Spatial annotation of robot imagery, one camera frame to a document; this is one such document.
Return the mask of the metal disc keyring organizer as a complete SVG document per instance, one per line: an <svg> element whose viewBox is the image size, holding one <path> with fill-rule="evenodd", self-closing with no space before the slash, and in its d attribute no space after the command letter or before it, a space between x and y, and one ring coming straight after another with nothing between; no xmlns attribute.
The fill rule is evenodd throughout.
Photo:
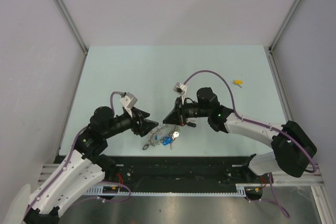
<svg viewBox="0 0 336 224"><path fill-rule="evenodd" d="M150 147L161 146L162 145L162 143L161 143L162 138L165 137L165 136L171 136L172 137L172 134L175 131L178 131L180 133L180 131L181 131L180 126L178 126L178 125L172 125L172 124L162 124L162 125L159 125L158 127L156 127L155 129L153 129L149 133L147 141L144 143L144 145L142 147L142 150L146 151Z"/></svg>

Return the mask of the black solid tag key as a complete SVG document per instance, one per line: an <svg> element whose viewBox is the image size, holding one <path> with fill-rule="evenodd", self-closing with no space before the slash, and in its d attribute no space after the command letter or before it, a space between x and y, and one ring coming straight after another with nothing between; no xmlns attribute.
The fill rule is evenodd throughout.
<svg viewBox="0 0 336 224"><path fill-rule="evenodd" d="M189 127L196 127L196 124L194 122L191 122L191 121L188 121L186 125L189 126Z"/></svg>

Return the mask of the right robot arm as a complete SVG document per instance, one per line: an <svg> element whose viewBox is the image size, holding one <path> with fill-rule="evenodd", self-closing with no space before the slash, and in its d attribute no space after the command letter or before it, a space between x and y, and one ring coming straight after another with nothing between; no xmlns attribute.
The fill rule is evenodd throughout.
<svg viewBox="0 0 336 224"><path fill-rule="evenodd" d="M164 124L192 126L191 118L207 118L215 132L242 135L272 149L266 154L253 154L243 164L242 176L254 183L261 175L283 171L299 178L306 172L317 147L300 125L294 121L286 124L267 124L238 117L233 109L220 104L210 87L200 88L197 101L186 102L183 96L175 100L173 110L163 119Z"/></svg>

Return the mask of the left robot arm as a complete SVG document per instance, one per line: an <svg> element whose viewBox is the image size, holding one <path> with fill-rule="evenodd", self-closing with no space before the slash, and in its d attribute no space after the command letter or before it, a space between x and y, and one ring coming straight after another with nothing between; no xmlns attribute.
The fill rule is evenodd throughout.
<svg viewBox="0 0 336 224"><path fill-rule="evenodd" d="M116 116L108 106L94 111L89 124L76 135L71 149L56 170L30 196L24 223L58 223L66 210L88 189L115 178L113 159L103 154L107 140L131 130L146 136L158 126L150 114L137 108Z"/></svg>

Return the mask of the blue tag key left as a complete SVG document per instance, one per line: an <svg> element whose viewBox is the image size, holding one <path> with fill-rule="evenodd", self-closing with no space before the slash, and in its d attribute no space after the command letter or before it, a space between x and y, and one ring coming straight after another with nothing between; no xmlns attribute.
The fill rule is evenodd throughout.
<svg viewBox="0 0 336 224"><path fill-rule="evenodd" d="M163 146L169 145L170 147L172 147L173 138L171 136L165 136L162 138L161 143Z"/></svg>

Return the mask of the yellow tag key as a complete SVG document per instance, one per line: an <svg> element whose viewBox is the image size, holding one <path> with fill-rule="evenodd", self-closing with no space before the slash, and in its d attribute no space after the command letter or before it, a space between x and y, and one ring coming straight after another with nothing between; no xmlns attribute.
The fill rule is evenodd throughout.
<svg viewBox="0 0 336 224"><path fill-rule="evenodd" d="M234 80L234 81L233 81L233 84L241 88L243 82L242 82L241 80Z"/></svg>

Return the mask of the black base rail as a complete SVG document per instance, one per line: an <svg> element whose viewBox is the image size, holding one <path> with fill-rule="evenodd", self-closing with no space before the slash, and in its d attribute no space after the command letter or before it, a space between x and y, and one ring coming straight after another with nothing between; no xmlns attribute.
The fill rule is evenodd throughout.
<svg viewBox="0 0 336 224"><path fill-rule="evenodd" d="M247 156L154 157L104 156L106 179L117 174L136 192L213 193L233 191L238 184L258 184L267 174L245 177Z"/></svg>

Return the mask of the aluminium frame post right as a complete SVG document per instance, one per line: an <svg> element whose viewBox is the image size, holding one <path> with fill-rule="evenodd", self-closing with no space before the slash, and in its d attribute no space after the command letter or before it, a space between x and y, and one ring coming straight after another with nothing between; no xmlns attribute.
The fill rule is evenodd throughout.
<svg viewBox="0 0 336 224"><path fill-rule="evenodd" d="M303 0L293 0L289 10L287 11L284 20L282 21L279 29L277 30L274 38L272 39L270 45L267 47L267 49L270 52L273 52L278 45L280 39L282 38L283 34L285 33L289 23L294 18L295 13L297 12L301 2Z"/></svg>

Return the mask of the aluminium frame post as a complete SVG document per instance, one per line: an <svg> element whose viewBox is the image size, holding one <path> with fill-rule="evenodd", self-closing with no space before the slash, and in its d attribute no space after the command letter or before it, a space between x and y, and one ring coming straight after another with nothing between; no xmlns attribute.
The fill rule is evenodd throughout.
<svg viewBox="0 0 336 224"><path fill-rule="evenodd" d="M66 25L68 26L70 32L74 36L78 46L80 47L81 51L84 53L84 55L87 55L88 47L86 46L64 0L53 0L56 7L58 8L61 16L63 17Z"/></svg>
<svg viewBox="0 0 336 224"><path fill-rule="evenodd" d="M303 0L293 0L289 10L287 11L284 20L282 21L279 29L277 30L274 38L272 39L270 45L267 47L267 49L270 52L273 52L278 45L280 39L282 38L283 34L285 33L289 23L294 18L295 13L297 12L301 2Z"/></svg>

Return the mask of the aluminium frame post left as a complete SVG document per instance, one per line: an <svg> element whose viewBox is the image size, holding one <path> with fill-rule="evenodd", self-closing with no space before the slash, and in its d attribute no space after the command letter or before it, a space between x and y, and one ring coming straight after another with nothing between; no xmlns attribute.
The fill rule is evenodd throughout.
<svg viewBox="0 0 336 224"><path fill-rule="evenodd" d="M88 47L86 46L64 0L53 0L56 7L58 8L61 16L63 17L66 25L68 26L70 32L74 36L78 46L80 47L81 51L84 53L84 55L87 55Z"/></svg>

